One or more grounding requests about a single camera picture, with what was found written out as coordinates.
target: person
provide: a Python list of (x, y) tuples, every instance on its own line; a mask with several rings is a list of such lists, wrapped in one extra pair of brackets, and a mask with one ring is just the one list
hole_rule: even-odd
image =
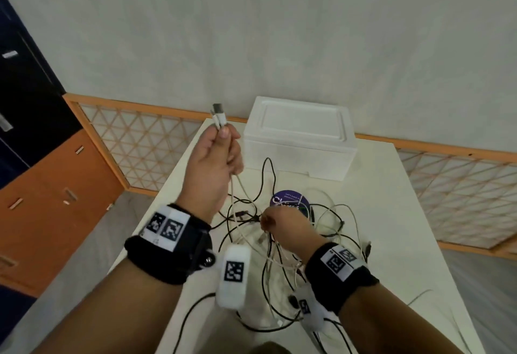
[[(232, 125), (220, 131), (210, 126), (204, 131), (189, 158), (177, 206), (204, 222), (212, 221), (227, 198), (230, 176), (243, 170), (239, 137)], [(261, 227), (304, 264), (313, 263), (314, 254), (329, 247), (328, 240), (295, 208), (269, 207), (262, 214)], [(313, 270), (312, 274), (318, 274), (317, 268)], [(153, 278), (126, 258), (33, 353), (153, 353), (182, 288)], [(334, 311), (359, 353), (461, 353), (376, 279), (349, 290), (344, 303), (338, 298), (340, 290), (335, 292)], [(275, 351), (275, 346), (266, 347)]]

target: wristband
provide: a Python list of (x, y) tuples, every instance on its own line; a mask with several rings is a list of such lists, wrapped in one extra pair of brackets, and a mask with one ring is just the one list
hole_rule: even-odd
[(160, 207), (138, 236), (126, 240), (128, 259), (162, 282), (182, 285), (194, 271), (212, 266), (210, 225), (170, 204)]
[(305, 275), (318, 302), (336, 315), (358, 287), (379, 282), (362, 260), (334, 242), (327, 242), (314, 252)]

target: styrofoam box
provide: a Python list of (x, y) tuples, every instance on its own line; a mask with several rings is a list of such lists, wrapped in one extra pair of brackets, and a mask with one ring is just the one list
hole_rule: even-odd
[(244, 165), (274, 168), (342, 181), (357, 142), (343, 106), (258, 96), (244, 129)]

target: round purple sticker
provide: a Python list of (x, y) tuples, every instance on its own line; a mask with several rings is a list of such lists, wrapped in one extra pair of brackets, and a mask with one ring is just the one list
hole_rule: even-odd
[(300, 212), (305, 215), (307, 218), (309, 217), (309, 201), (299, 192), (296, 191), (279, 191), (273, 195), (271, 201), (269, 202), (270, 206), (282, 205), (282, 206), (291, 206), (296, 207)]

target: table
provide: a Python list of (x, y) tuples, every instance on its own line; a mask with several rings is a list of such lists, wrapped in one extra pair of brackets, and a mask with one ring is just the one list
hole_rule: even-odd
[[(192, 148), (199, 135), (210, 124), (210, 119), (203, 123), (135, 229), (134, 234), (143, 228), (159, 206), (171, 203), (176, 199), (181, 190), (184, 171)], [(242, 134), (245, 124), (233, 124)], [(256, 202), (261, 209), (269, 205), (273, 186), (272, 174), (266, 172), (264, 176), (264, 191)], [(250, 196), (255, 197), (260, 187), (261, 172), (245, 169), (240, 178)], [(399, 156), (391, 143), (358, 140), (357, 155), (343, 182), (314, 179), (303, 174), (277, 172), (275, 189), (301, 192), (311, 203), (330, 206), (331, 202), (324, 194), (326, 193), (335, 204), (348, 204), (357, 218), (361, 240), (372, 242), (369, 258), (372, 273), (406, 303), (425, 290), (431, 289), (431, 292), (423, 294), (411, 307), (463, 351), (468, 352), (462, 343), (458, 328), (473, 354), (484, 353), (463, 300), (457, 291)], [(245, 197), (237, 181), (235, 181), (235, 195)], [(229, 201), (223, 207), (223, 212), (227, 211), (228, 205)], [(236, 206), (236, 211), (239, 209), (243, 209), (242, 205)], [(323, 211), (324, 209), (317, 209), (316, 217)], [(337, 211), (345, 220), (342, 233), (356, 239), (357, 234), (350, 212), (344, 208), (338, 208)], [(331, 214), (326, 214), (324, 219), (328, 219), (328, 222), (331, 223)], [(214, 226), (221, 220), (222, 218), (216, 215), (212, 225)], [(255, 236), (255, 239), (259, 238), (261, 232), (256, 227), (253, 228), (251, 225), (244, 227), (248, 227), (247, 230)], [(211, 232), (215, 250), (225, 233), (226, 225)], [(112, 269), (125, 256), (126, 251), (123, 250)], [(250, 269), (247, 305), (243, 317), (254, 325), (267, 326), (267, 323), (271, 323), (273, 318), (269, 313), (260, 286), (260, 272), (263, 264), (263, 259), (254, 253)], [(280, 273), (274, 273), (272, 276), (276, 277), (272, 278), (274, 282), (271, 283), (273, 287), (271, 296), (275, 301), (281, 298), (282, 292), (287, 292), (285, 284), (282, 283), (285, 282), (283, 276)], [(170, 354), (172, 352), (184, 315), (197, 299), (209, 292), (214, 292), (218, 281), (219, 270), (217, 267), (197, 272), (188, 279), (157, 353)], [(294, 314), (288, 305), (281, 311)], [(328, 331), (328, 337), (322, 335), (327, 352), (329, 354), (345, 352), (346, 348), (337, 335), (337, 331), (332, 330), (330, 326)], [(214, 299), (209, 298), (199, 304), (190, 315), (181, 338), (178, 354), (219, 351), (244, 354), (249, 348), (266, 341), (278, 342), (293, 353), (317, 352), (299, 323), (278, 332), (252, 333), (240, 325), (232, 312), (219, 309), (214, 305)]]

